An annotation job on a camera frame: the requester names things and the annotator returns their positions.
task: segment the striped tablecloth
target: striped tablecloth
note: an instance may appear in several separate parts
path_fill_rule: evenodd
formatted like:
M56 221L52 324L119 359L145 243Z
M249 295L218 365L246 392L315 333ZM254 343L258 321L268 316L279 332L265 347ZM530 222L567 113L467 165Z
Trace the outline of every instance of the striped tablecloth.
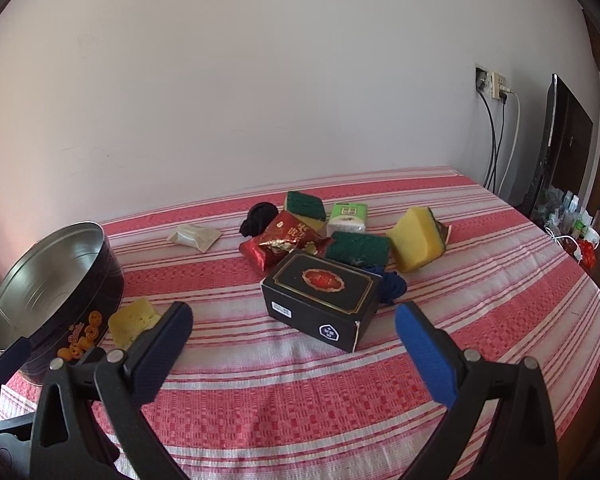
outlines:
M596 285L535 225L450 168L338 176L106 224L125 269L125 304L147 296L159 310L173 300L193 309L182 355L143 408L189 476L396 478L443 415L395 334L393 307L378 311L354 354L267 316L260 277L238 252L238 226L251 205L281 205L289 189L320 196L327 210L338 200L367 203L372 233L415 205L451 224L448 251L405 275L404 298L460 348L501 362L538 359L564 433L600 360ZM218 228L222 237L206 254L166 242L185 222ZM110 338L103 346L112 347ZM3 391L2 416L34 409L38 390L21 378ZM493 409L490 402L456 473L476 456ZM133 475L124 455L118 467Z

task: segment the green scouring pad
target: green scouring pad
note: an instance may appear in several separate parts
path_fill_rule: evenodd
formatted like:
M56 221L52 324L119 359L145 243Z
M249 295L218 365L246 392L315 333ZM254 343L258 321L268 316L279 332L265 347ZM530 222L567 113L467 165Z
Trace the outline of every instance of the green scouring pad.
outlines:
M327 219L322 200L317 196L307 195L299 191L289 191L286 194L284 209L291 214L308 216L323 222Z
M354 267L386 267L389 239L384 236L336 231L325 257Z

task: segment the television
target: television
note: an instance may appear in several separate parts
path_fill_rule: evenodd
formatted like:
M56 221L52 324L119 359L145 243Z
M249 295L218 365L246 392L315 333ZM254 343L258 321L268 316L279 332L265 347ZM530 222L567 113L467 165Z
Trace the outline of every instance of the television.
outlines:
M593 122L557 74L546 97L544 129L536 170L518 210L541 225L549 213L549 192L580 192L589 158Z

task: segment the wall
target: wall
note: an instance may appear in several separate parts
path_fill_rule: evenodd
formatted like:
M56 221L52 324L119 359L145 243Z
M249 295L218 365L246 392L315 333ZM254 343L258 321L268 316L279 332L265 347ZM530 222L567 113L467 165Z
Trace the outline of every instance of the wall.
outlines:
M575 0L13 0L0 17L0 279L85 218L381 168L449 164L481 181L476 63L522 99L503 188L519 202L552 72L598 120Z

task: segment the metal screw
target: metal screw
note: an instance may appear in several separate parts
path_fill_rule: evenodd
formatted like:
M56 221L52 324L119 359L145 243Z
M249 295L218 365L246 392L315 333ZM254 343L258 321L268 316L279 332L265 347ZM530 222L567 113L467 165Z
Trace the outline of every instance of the metal screw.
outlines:
M120 348L114 348L107 352L107 361L110 363L119 363L124 358L125 353Z
M471 363L477 363L481 357L480 352L474 350L473 348L467 348L463 354L464 358Z
M525 357L525 366L529 368L529 370L535 370L538 368L538 361L533 359L532 357Z
M50 370L59 370L63 366L64 366L64 359L62 359L61 357L54 357L53 359L51 359L51 362L49 363Z

